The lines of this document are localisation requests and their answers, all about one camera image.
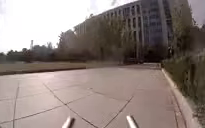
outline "tree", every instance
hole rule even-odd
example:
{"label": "tree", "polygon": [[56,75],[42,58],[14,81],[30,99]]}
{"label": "tree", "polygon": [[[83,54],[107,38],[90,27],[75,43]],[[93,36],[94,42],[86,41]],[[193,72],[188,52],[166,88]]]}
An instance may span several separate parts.
{"label": "tree", "polygon": [[178,54],[181,52],[185,54],[193,45],[191,35],[192,21],[186,20],[185,17],[187,16],[184,14],[184,11],[182,11],[185,10],[185,8],[187,7],[181,6],[180,8],[175,8],[172,13],[174,34],[173,47]]}

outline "ground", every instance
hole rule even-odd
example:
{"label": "ground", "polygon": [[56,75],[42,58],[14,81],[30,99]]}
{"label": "ground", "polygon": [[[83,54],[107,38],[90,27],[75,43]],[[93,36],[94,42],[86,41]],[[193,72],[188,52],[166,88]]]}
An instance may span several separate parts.
{"label": "ground", "polygon": [[3,128],[183,128],[160,69],[127,66],[0,76]]}

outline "bush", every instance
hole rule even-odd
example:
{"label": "bush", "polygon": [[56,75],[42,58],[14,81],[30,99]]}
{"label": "bush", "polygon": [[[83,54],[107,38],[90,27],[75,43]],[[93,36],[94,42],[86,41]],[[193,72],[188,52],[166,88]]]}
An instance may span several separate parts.
{"label": "bush", "polygon": [[205,127],[205,53],[165,60],[162,65],[183,95],[194,101],[196,115]]}

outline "window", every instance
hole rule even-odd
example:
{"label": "window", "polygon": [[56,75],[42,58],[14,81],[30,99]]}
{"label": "window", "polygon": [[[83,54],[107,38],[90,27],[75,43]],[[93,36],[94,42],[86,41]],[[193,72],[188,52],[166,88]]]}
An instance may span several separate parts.
{"label": "window", "polygon": [[126,8],[126,16],[129,16],[129,14],[130,14],[130,8],[128,7]]}
{"label": "window", "polygon": [[134,38],[134,41],[136,41],[136,31],[134,31],[133,33],[133,38]]}
{"label": "window", "polygon": [[131,19],[128,19],[128,28],[131,28]]}
{"label": "window", "polygon": [[133,23],[133,28],[135,28],[136,27],[135,18],[133,18],[132,23]]}
{"label": "window", "polygon": [[139,34],[139,41],[142,42],[142,33],[141,33],[141,31],[138,31],[138,34]]}
{"label": "window", "polygon": [[132,15],[135,15],[135,6],[132,6]]}
{"label": "window", "polygon": [[117,17],[117,11],[114,12],[114,16]]}
{"label": "window", "polygon": [[126,20],[125,19],[123,20],[123,23],[124,23],[124,25],[126,24]]}
{"label": "window", "polygon": [[138,27],[141,28],[141,17],[138,17]]}
{"label": "window", "polygon": [[140,7],[139,7],[139,5],[136,5],[136,10],[137,10],[137,13],[140,14]]}

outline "vegetation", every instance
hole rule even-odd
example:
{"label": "vegetation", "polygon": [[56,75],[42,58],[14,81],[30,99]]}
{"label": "vegetation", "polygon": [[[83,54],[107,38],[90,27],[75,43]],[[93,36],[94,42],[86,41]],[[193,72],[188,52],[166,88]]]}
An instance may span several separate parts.
{"label": "vegetation", "polygon": [[163,61],[182,93],[196,105],[195,115],[205,127],[205,24],[183,21],[180,10],[175,11],[174,40],[170,59]]}

